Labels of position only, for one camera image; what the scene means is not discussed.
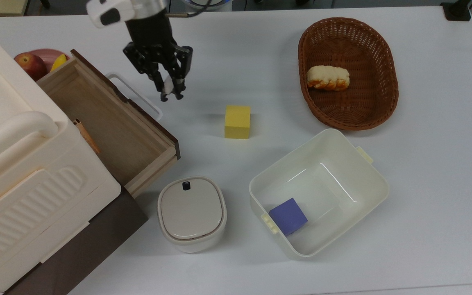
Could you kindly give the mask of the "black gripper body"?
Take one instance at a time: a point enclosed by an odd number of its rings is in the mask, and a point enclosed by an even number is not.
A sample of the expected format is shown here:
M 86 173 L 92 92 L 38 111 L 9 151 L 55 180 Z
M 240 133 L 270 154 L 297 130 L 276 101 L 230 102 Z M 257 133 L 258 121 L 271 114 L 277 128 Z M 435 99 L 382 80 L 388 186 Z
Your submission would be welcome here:
M 161 47 L 166 54 L 174 54 L 177 43 L 166 13 L 160 11 L 150 17 L 125 22 L 133 43 L 142 47 Z

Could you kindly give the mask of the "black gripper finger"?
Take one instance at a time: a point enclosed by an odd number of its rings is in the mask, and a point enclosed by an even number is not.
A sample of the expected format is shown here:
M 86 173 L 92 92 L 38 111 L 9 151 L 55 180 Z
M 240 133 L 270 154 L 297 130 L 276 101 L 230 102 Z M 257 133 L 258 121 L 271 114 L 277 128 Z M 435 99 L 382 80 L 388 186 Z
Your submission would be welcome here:
M 185 78 L 191 70 L 193 48 L 190 46 L 175 46 L 175 62 L 172 64 L 169 75 L 172 80 L 172 93 L 176 99 L 181 100 L 184 96 L 182 92 L 186 89 Z
M 140 74 L 148 75 L 154 82 L 161 101 L 168 101 L 165 82 L 159 72 L 159 64 L 163 60 L 162 48 L 159 45 L 143 46 L 130 42 L 123 49 L 123 53 Z

